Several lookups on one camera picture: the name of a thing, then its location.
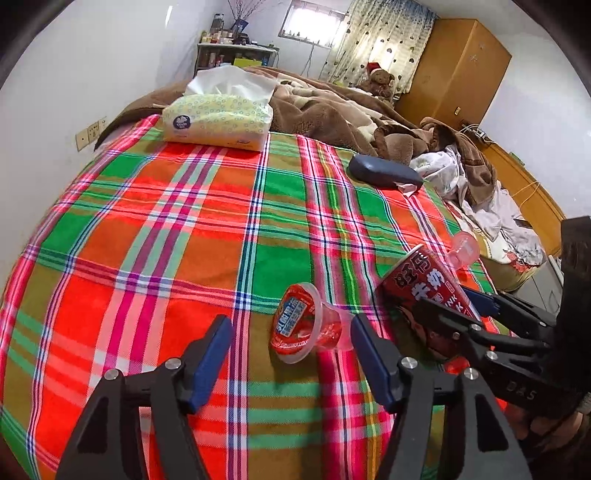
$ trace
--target red green plaid blanket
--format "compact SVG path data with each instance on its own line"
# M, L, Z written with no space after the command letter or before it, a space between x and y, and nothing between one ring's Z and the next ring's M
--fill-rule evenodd
M32 478L53 478L107 369L152 370L222 313L236 339L191 420L212 478L372 480L392 418L355 354L283 364L268 348L271 316L307 281L392 338L380 276L420 242L444 255L456 221L428 185L408 199L376 191L346 174L353 152L308 138L271 134L262 153L162 138L155 115L116 140L18 259L0 310L0 432ZM480 263L459 278L492 291ZM161 478L149 410L141 427Z

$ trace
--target wall switch panel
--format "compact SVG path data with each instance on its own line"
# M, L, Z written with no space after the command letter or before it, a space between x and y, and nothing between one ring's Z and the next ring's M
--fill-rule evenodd
M104 132L105 128L107 128L107 117L104 116L99 120L99 133Z
M85 146L87 146L88 143L88 129L85 128L84 130L81 130L76 134L76 148L78 149L78 151L80 151Z
M99 123L95 122L87 128L88 130L88 143L94 142L99 138Z

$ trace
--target patterned curtain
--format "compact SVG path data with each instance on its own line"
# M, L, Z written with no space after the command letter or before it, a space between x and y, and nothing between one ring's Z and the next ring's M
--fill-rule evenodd
M394 93L408 93L436 18L413 0L354 0L320 78L355 86L376 61L396 76Z

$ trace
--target stuffed animal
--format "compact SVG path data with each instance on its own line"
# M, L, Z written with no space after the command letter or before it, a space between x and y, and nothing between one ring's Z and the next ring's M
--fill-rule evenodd
M368 63L367 71L369 78L357 85L357 88L371 93L374 97L391 100L393 90L390 87L390 82L396 77L381 68L377 62Z

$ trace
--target plastic cup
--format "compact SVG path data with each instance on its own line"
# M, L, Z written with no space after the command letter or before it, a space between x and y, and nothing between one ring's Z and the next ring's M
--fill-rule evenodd
M273 315L270 345L286 364L294 364L313 349L353 349L353 314L326 303L311 283L291 285Z
M447 261L454 270L472 265L480 257L478 241L467 232L458 232L452 237L452 248L447 252Z

